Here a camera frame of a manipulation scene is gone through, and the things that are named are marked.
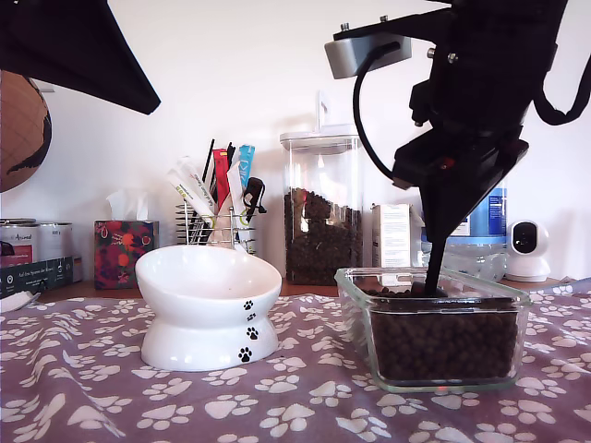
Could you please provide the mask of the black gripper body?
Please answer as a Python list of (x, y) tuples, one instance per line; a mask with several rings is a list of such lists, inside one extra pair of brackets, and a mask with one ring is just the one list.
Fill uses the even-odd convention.
[(412, 88), (409, 107), (425, 134), (399, 148), (398, 187), (493, 187), (525, 155), (525, 114), (542, 89), (558, 46), (504, 55), (437, 49), (429, 78)]

